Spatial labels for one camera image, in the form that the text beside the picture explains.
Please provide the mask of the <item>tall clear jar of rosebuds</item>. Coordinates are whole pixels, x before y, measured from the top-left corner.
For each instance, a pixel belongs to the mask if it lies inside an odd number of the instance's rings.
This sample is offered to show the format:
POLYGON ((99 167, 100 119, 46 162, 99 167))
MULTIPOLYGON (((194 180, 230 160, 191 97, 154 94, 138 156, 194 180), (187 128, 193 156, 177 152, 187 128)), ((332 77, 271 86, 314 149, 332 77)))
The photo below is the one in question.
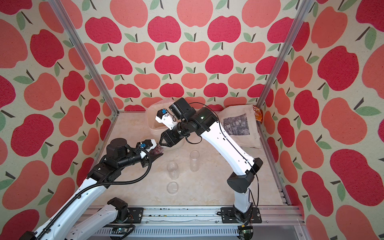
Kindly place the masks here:
POLYGON ((200 153, 196 150, 191 151, 190 153, 190 170, 192 172, 197 172, 199 170, 199 157, 200 153))

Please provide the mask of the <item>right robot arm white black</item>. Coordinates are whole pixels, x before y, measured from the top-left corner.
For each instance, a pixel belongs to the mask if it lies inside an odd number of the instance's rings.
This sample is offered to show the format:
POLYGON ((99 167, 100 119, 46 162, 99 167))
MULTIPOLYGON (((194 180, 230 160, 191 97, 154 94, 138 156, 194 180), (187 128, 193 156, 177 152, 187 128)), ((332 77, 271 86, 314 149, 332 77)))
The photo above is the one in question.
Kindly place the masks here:
POLYGON ((233 173, 227 179, 235 192, 232 217, 241 224, 249 224, 254 204, 249 186, 263 165, 260 158, 254 159, 225 132, 218 115, 204 105, 196 111, 184 98, 175 101, 168 109, 160 109, 156 121, 168 129, 161 134, 160 145, 171 148, 196 133, 210 143, 229 163, 233 173))

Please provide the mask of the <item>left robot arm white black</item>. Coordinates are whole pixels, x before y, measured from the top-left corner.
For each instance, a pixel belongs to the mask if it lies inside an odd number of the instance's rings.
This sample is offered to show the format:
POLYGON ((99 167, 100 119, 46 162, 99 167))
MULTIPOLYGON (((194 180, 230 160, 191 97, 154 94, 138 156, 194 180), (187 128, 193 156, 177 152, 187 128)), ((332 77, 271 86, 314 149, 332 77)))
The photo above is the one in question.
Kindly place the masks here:
POLYGON ((98 230, 123 228, 130 233, 135 229, 134 218, 128 204, 115 197, 108 201, 97 213, 81 222, 77 221, 89 206, 110 186, 132 185, 143 180, 152 168, 152 163, 161 154, 152 155, 155 140, 138 142, 135 148, 128 145, 126 139, 117 138, 107 146, 107 153, 88 173, 74 195, 36 231, 25 232, 22 240, 86 240, 98 230), (140 163, 147 170, 135 180, 118 182, 116 179, 128 166, 140 163))

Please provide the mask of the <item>cream trash bin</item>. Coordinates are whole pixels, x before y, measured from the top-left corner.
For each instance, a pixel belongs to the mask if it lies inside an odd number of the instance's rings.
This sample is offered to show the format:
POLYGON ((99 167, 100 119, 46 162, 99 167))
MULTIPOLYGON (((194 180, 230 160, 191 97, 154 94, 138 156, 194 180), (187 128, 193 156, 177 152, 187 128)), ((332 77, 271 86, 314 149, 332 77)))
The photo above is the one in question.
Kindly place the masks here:
POLYGON ((146 117, 148 126, 152 135, 152 138, 155 139, 156 142, 158 142, 161 138, 161 133, 163 133, 168 128, 163 125, 162 123, 158 123, 156 121, 156 116, 158 113, 158 110, 161 109, 169 109, 169 106, 174 101, 172 99, 164 99, 157 103, 152 104, 146 111, 146 117))

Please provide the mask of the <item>white Monet tote bag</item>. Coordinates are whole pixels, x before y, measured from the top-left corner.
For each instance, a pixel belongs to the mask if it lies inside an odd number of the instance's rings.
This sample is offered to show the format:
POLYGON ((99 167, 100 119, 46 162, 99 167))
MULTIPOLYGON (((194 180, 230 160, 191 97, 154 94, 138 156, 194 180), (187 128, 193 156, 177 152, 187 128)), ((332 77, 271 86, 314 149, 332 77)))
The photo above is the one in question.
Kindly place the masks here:
POLYGON ((240 147, 262 148, 252 105, 229 106, 218 116, 224 130, 240 147))

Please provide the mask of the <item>orange snack packet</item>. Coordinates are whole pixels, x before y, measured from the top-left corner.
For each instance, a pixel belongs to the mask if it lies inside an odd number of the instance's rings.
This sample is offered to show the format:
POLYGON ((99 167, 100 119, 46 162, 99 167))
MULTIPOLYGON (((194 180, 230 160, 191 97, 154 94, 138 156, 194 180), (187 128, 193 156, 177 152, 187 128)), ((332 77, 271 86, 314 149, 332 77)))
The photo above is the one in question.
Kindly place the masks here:
POLYGON ((254 110, 256 121, 262 123, 263 122, 263 111, 255 105, 253 105, 253 110, 254 110))

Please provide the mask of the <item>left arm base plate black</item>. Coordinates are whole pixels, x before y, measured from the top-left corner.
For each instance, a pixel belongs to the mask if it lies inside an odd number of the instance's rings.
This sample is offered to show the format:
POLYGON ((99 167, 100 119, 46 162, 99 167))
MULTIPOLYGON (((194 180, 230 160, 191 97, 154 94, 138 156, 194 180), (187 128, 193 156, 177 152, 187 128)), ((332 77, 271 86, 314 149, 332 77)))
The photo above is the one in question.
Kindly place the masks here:
POLYGON ((121 220, 123 224, 140 224, 143 218, 144 208, 123 208, 121 220))

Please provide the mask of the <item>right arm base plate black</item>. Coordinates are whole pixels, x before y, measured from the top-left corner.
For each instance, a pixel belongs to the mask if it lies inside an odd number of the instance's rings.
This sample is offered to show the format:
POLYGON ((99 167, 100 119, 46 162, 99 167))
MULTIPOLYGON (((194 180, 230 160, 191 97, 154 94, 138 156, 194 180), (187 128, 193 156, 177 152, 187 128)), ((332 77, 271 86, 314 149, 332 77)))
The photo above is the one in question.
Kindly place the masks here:
POLYGON ((250 223, 261 224, 262 217, 260 210, 258 208, 249 208, 246 213, 242 213, 237 210, 235 207, 223 207, 217 215, 222 218, 223 224, 244 224, 248 225, 250 223))

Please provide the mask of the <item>left aluminium corner post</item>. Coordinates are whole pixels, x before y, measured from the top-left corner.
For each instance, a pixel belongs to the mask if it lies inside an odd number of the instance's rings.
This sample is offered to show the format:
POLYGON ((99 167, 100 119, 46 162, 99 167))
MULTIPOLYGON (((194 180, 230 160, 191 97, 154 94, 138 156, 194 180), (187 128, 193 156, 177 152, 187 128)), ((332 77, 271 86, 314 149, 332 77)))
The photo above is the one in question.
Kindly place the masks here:
POLYGON ((94 61, 92 60, 91 55, 87 51, 87 48, 85 47, 84 43, 82 42, 81 38, 79 37, 77 30, 75 26, 73 25, 70 16, 67 14, 64 5, 61 1, 49 1, 51 7, 53 8, 53 11, 55 12, 56 16, 58 17, 58 20, 61 22, 62 26, 64 27, 66 33, 69 36, 69 39, 74 44, 74 47, 76 48, 80 58, 84 62, 87 71, 95 81, 95 84, 101 91, 101 94, 103 95, 103 98, 105 99, 106 103, 108 104, 109 108, 112 111, 112 114, 114 116, 119 115, 119 110, 117 108, 116 103, 113 100, 113 97, 109 93, 109 90, 99 74, 94 61))

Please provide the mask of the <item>aluminium corner post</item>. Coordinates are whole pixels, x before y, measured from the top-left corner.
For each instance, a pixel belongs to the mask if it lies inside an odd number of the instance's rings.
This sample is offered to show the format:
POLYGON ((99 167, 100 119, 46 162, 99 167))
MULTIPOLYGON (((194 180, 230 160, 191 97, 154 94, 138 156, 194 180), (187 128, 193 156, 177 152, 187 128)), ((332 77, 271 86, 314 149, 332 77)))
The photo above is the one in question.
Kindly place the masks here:
POLYGON ((77 30, 75 26, 73 25, 70 16, 67 14, 64 5, 61 1, 49 1, 51 7, 53 8, 53 11, 55 12, 56 16, 58 17, 58 20, 61 22, 62 26, 64 27, 66 33, 69 36, 69 39, 74 44, 74 47, 76 48, 80 58, 84 62, 87 71, 95 81, 95 84, 101 91, 101 94, 103 95, 103 98, 105 99, 106 103, 108 104, 109 108, 112 111, 112 114, 114 116, 119 115, 119 110, 117 108, 116 103, 113 100, 113 97, 109 93, 109 90, 99 74, 94 61, 92 60, 91 55, 87 51, 87 48, 85 47, 84 43, 82 42, 81 38, 79 37, 77 30))
POLYGON ((271 73, 267 77, 267 82, 265 84, 265 87, 261 93, 261 96, 259 97, 257 101, 257 107, 261 108, 262 105, 265 103, 265 100, 268 96, 268 93, 274 83, 274 81, 277 79, 277 75, 280 72, 282 65, 284 61, 286 60, 286 56, 289 54, 290 50, 293 50, 293 42, 296 39, 296 37, 299 34, 299 31, 303 25, 304 20, 306 19, 307 15, 309 14, 310 8, 312 7, 312 4, 315 3, 313 0, 308 1, 301 1, 301 5, 298 8, 297 14, 294 18, 294 21, 292 23, 292 26, 287 34, 287 37, 282 44, 282 47, 279 51, 279 55, 277 57, 277 60, 275 61, 275 64, 272 68, 271 73))

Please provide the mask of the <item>aluminium front rail frame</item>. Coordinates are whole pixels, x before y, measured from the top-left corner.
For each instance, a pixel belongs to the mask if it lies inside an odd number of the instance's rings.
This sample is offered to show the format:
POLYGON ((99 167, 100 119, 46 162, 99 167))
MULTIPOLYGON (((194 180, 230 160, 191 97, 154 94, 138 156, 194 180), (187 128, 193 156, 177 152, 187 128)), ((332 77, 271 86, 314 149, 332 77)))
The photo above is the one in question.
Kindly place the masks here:
MULTIPOLYGON (((309 240, 299 209, 294 206, 261 206, 262 223, 223 224, 217 215, 221 206, 143 207, 140 224, 130 233, 123 228, 104 227, 87 240, 227 238, 234 240, 309 240)), ((88 208, 78 224, 97 213, 88 208)))

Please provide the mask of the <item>right aluminium corner post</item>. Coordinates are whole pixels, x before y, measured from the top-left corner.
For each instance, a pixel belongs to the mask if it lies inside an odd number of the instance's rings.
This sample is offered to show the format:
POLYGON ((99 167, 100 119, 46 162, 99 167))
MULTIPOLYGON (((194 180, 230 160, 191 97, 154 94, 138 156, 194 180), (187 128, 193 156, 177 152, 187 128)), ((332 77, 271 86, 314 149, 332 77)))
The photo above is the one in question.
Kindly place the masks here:
POLYGON ((279 51, 279 55, 277 57, 277 60, 275 61, 275 64, 272 68, 271 73, 267 77, 267 82, 265 84, 265 87, 261 93, 261 96, 259 97, 257 101, 257 107, 261 108, 262 105, 265 103, 265 100, 268 96, 268 93, 274 83, 274 81, 277 79, 277 75, 280 72, 282 65, 284 61, 286 60, 286 56, 289 54, 290 50, 293 50, 293 42, 296 39, 296 37, 299 34, 299 31, 303 25, 304 20, 306 19, 307 15, 309 14, 310 8, 312 7, 312 4, 315 3, 313 0, 308 1, 301 1, 301 5, 298 8, 297 14, 294 18, 294 21, 292 23, 292 26, 287 34, 287 37, 282 44, 282 47, 279 51))

